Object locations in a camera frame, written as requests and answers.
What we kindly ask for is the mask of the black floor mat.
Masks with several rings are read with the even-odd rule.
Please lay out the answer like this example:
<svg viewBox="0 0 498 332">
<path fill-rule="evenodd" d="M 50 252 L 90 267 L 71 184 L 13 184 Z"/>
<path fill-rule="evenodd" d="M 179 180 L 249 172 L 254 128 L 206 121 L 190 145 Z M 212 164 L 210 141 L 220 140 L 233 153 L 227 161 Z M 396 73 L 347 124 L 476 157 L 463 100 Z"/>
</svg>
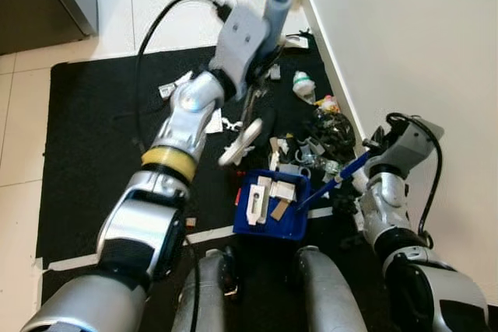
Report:
<svg viewBox="0 0 498 332">
<path fill-rule="evenodd" d="M 156 86 L 201 68 L 213 47 L 164 51 L 143 56 L 140 124 L 149 142 L 160 129 L 167 109 Z M 314 105 L 296 97 L 291 85 L 296 72 L 316 83 L 317 98 L 334 95 L 326 65 L 316 47 L 283 52 L 280 86 L 270 88 L 255 104 L 254 113 L 267 117 L 264 135 L 303 135 L 303 123 Z M 135 59 L 59 63 L 51 69 L 52 91 L 47 105 L 47 137 L 36 257 L 46 271 L 67 271 L 96 263 L 97 237 L 111 209 L 140 169 L 134 143 Z M 185 217 L 195 218 L 195 231 L 230 228 L 235 214 L 238 179 L 234 169 L 217 164 L 231 131 L 207 137 L 198 163 Z"/>
</svg>

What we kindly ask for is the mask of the black crumpled plastic trash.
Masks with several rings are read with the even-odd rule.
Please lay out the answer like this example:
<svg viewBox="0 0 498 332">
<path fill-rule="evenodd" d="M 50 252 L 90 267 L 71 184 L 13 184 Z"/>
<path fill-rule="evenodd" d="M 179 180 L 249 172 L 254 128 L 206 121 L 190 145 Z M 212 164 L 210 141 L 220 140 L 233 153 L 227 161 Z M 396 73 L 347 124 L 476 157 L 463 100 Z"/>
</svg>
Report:
<svg viewBox="0 0 498 332">
<path fill-rule="evenodd" d="M 306 129 L 323 146 L 331 160 L 347 163 L 356 157 L 355 130 L 345 114 L 334 110 L 314 109 Z"/>
</svg>

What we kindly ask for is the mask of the grey robot right leg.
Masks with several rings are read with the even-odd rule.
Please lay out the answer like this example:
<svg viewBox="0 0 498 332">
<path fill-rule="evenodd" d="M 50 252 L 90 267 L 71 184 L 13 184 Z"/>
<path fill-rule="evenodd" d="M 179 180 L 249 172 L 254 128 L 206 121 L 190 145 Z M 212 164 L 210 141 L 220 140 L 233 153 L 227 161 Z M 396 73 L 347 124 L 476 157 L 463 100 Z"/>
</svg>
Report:
<svg viewBox="0 0 498 332">
<path fill-rule="evenodd" d="M 309 332 L 367 332 L 362 311 L 338 265 L 319 247 L 296 251 Z"/>
</svg>

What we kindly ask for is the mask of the grey handled white broom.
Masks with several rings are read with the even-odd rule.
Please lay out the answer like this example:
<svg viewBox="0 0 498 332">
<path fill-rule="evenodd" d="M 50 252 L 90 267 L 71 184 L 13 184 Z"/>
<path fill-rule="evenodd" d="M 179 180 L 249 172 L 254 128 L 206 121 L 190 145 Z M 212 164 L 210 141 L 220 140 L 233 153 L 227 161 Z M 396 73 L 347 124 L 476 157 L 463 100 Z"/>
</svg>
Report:
<svg viewBox="0 0 498 332">
<path fill-rule="evenodd" d="M 293 0 L 265 0 L 264 11 L 261 12 L 263 18 L 269 19 L 271 23 L 271 33 L 274 40 L 277 37 L 283 37 L 283 27 L 287 19 L 289 9 L 291 9 Z M 231 81 L 236 86 L 235 99 L 245 99 L 246 77 L 245 80 Z M 253 106 L 245 107 L 241 115 L 242 127 L 238 136 L 226 148 L 224 153 L 219 157 L 218 165 L 221 167 L 237 164 L 244 158 L 246 151 L 251 147 L 253 140 L 262 132 L 263 120 L 252 119 Z"/>
</svg>

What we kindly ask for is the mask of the white plastic piece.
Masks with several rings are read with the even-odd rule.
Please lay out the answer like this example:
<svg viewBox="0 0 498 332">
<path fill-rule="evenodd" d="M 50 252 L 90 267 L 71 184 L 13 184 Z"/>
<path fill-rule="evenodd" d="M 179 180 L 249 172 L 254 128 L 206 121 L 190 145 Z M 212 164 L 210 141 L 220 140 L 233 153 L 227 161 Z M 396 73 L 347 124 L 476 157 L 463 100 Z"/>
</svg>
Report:
<svg viewBox="0 0 498 332">
<path fill-rule="evenodd" d="M 267 194 L 267 187 L 263 185 L 251 185 L 249 187 L 245 211 L 245 218 L 248 225 L 264 225 L 268 204 L 269 196 Z"/>
</svg>

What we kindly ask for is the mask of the grey robot left leg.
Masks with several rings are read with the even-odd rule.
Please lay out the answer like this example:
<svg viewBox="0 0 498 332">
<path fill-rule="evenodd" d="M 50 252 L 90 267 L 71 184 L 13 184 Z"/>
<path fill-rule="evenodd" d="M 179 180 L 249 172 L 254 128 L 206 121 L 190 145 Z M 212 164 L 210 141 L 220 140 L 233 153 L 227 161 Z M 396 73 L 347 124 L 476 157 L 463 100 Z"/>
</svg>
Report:
<svg viewBox="0 0 498 332">
<path fill-rule="evenodd" d="M 239 287 L 232 248 L 207 250 L 184 280 L 171 332 L 224 332 L 226 304 L 234 303 Z"/>
</svg>

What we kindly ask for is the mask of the tan cardboard strip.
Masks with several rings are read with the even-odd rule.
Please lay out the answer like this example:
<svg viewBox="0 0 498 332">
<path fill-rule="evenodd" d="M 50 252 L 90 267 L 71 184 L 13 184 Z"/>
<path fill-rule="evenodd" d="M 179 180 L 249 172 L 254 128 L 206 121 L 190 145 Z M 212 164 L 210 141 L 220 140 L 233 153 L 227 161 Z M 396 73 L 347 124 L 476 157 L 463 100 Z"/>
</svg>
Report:
<svg viewBox="0 0 498 332">
<path fill-rule="evenodd" d="M 276 204 L 274 208 L 272 208 L 270 212 L 270 217 L 274 219 L 274 221 L 281 221 L 284 217 L 284 214 L 288 210 L 289 201 L 285 200 L 285 198 L 276 198 Z"/>
</svg>

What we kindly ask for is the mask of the blue plastic dustpan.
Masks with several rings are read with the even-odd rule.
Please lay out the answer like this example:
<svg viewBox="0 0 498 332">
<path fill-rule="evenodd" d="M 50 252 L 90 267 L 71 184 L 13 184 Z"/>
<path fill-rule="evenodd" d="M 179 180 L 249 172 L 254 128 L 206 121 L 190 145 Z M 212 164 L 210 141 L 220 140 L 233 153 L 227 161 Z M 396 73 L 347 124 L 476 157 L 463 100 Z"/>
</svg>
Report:
<svg viewBox="0 0 498 332">
<path fill-rule="evenodd" d="M 363 153 L 334 176 L 333 180 L 320 187 L 314 192 L 312 183 L 308 176 L 301 173 L 281 173 L 273 169 L 250 169 L 245 173 L 242 184 L 236 197 L 236 211 L 233 218 L 233 232 L 236 235 L 254 235 L 276 237 L 276 239 L 287 239 L 299 242 L 305 236 L 307 225 L 312 218 L 331 217 L 335 210 L 332 207 L 318 208 L 317 202 L 323 196 L 334 197 L 342 192 L 345 182 L 351 180 L 353 173 L 358 172 L 364 166 L 369 157 Z M 284 180 L 296 185 L 296 200 L 289 202 L 289 207 L 281 221 L 274 221 L 270 212 L 276 204 L 276 198 L 269 196 L 269 186 L 274 180 Z M 245 218 L 247 207 L 247 196 L 251 185 L 263 185 L 267 187 L 269 204 L 266 210 L 266 222 L 264 225 L 248 225 Z"/>
</svg>

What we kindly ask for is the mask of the grey robot leg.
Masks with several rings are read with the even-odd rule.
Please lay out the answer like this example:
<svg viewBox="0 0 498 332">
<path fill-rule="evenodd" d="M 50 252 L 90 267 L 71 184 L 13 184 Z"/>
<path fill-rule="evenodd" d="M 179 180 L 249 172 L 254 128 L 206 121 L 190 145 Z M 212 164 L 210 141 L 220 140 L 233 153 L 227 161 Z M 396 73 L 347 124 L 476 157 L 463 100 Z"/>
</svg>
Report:
<svg viewBox="0 0 498 332">
<path fill-rule="evenodd" d="M 232 248 L 207 250 L 184 280 L 171 332 L 224 332 L 226 304 L 234 303 L 239 287 Z"/>
<path fill-rule="evenodd" d="M 309 332 L 367 332 L 362 311 L 338 265 L 319 247 L 296 251 Z"/>
</svg>

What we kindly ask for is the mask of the white crumpled paper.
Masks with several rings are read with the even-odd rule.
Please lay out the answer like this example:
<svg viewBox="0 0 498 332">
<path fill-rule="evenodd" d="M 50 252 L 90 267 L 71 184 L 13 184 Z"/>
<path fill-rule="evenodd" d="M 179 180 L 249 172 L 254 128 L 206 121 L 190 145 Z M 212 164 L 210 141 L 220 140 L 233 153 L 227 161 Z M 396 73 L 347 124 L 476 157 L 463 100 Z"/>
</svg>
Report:
<svg viewBox="0 0 498 332">
<path fill-rule="evenodd" d="M 302 31 L 302 33 L 287 34 L 283 38 L 283 48 L 284 49 L 303 49 L 308 51 L 310 49 L 310 41 L 312 40 L 312 34 Z"/>
</svg>

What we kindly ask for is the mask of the colourful snack wrapper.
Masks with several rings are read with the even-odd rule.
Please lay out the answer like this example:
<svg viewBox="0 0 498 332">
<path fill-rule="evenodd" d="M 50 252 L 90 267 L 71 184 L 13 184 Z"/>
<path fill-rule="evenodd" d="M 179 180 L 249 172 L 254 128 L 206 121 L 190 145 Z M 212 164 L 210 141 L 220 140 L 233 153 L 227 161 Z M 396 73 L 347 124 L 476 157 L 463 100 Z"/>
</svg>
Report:
<svg viewBox="0 0 498 332">
<path fill-rule="evenodd" d="M 339 104 L 337 98 L 334 95 L 324 95 L 319 101 L 317 101 L 314 105 L 317 106 L 320 110 L 323 110 L 326 113 L 341 113 L 341 108 L 339 108 Z"/>
</svg>

